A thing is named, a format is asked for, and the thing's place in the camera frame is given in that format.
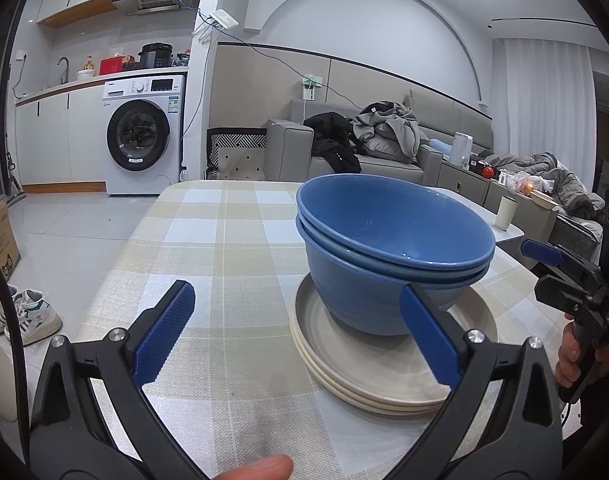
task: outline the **blue bowl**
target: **blue bowl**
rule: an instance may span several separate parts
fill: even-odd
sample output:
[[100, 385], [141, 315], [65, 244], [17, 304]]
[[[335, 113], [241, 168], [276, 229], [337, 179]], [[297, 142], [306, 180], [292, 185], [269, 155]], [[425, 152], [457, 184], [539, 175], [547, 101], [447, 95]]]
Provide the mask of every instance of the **blue bowl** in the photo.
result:
[[395, 178], [319, 176], [300, 186], [297, 205], [339, 244], [405, 267], [472, 269], [490, 262], [495, 250], [491, 229], [465, 205]]
[[488, 262], [468, 270], [413, 269], [412, 267], [390, 264], [383, 260], [366, 256], [366, 254], [355, 252], [353, 249], [340, 245], [336, 241], [318, 231], [306, 218], [301, 215], [296, 217], [296, 224], [298, 222], [300, 222], [302, 229], [306, 231], [306, 234], [308, 234], [320, 247], [328, 250], [329, 253], [334, 254], [345, 262], [354, 264], [355, 266], [362, 267], [366, 270], [372, 270], [373, 272], [384, 274], [385, 276], [390, 276], [392, 278], [398, 278], [400, 280], [409, 280], [411, 282], [422, 283], [459, 283], [472, 278], [481, 270], [489, 268]]
[[[315, 288], [333, 316], [369, 334], [409, 333], [399, 313], [399, 294], [409, 280], [390, 278], [349, 264], [315, 243], [300, 222], [296, 225], [305, 242]], [[446, 310], [466, 286], [481, 280], [487, 270], [455, 285], [420, 283], [420, 286], [439, 308]]]

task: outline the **metal screw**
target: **metal screw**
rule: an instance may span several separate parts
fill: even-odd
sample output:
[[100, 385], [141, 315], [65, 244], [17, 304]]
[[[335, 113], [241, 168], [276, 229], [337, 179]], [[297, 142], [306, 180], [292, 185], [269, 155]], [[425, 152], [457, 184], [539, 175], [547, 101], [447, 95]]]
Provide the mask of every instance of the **metal screw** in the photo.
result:
[[111, 341], [121, 341], [124, 339], [124, 336], [126, 335], [126, 332], [124, 331], [124, 328], [114, 328], [113, 330], [111, 330], [111, 332], [108, 333], [108, 338]]
[[543, 345], [544, 345], [544, 343], [542, 342], [542, 339], [540, 339], [539, 337], [532, 335], [529, 338], [529, 346], [531, 348], [537, 350], [538, 348], [542, 348]]
[[482, 330], [478, 330], [477, 328], [469, 330], [467, 337], [469, 338], [469, 341], [476, 344], [482, 343], [485, 339], [484, 332], [482, 332]]
[[57, 335], [53, 339], [51, 339], [51, 346], [53, 348], [60, 348], [64, 344], [64, 336]]

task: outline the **beige tumbler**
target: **beige tumbler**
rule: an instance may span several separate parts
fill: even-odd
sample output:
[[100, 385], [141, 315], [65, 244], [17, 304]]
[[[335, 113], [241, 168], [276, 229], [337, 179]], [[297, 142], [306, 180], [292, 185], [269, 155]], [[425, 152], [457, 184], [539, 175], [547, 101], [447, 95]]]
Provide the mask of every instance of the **beige tumbler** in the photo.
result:
[[508, 196], [503, 196], [500, 201], [500, 208], [497, 210], [497, 216], [495, 217], [495, 227], [506, 231], [513, 221], [516, 209], [517, 202]]

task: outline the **tiled floor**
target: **tiled floor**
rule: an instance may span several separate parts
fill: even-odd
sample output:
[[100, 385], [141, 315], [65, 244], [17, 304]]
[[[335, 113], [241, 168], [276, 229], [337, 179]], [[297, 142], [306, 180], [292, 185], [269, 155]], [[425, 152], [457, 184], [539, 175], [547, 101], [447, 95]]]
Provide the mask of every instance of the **tiled floor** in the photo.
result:
[[[9, 209], [22, 256], [10, 283], [36, 288], [75, 336], [118, 251], [155, 202], [154, 197], [108, 197], [104, 193], [29, 195]], [[32, 401], [49, 339], [25, 348]], [[0, 345], [10, 356], [4, 336]]]

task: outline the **tablecloth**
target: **tablecloth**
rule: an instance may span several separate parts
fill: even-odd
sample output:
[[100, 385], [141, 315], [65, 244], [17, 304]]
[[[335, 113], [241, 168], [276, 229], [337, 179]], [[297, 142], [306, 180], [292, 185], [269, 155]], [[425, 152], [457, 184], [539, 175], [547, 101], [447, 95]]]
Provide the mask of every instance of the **tablecloth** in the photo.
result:
[[[108, 273], [76, 340], [128, 327], [175, 280], [196, 290], [196, 309], [148, 399], [188, 455], [213, 477], [284, 452], [294, 479], [375, 480], [392, 468], [430, 416], [391, 418], [337, 399], [307, 372], [287, 304], [308, 272], [296, 231], [296, 191], [281, 182], [196, 181], [169, 187]], [[535, 300], [536, 278], [500, 248], [474, 285], [502, 340], [543, 338], [553, 362], [563, 315]], [[98, 400], [121, 449], [135, 456], [106, 392]], [[475, 445], [498, 384], [460, 448]]]

